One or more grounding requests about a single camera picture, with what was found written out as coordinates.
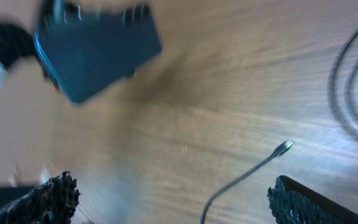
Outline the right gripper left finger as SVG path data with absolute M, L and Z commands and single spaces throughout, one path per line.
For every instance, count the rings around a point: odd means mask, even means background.
M 0 224 L 71 223 L 79 196 L 77 180 L 69 171 L 39 186 L 0 185 Z

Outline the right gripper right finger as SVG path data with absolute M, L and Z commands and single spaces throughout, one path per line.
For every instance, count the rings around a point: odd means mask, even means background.
M 358 224 L 358 214 L 281 175 L 268 189 L 269 209 L 278 224 Z

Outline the blue Samsung smartphone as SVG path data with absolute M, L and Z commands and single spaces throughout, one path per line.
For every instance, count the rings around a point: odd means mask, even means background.
M 65 12 L 34 34 L 47 75 L 67 98 L 81 104 L 161 51 L 149 6 L 142 2 L 119 12 Z

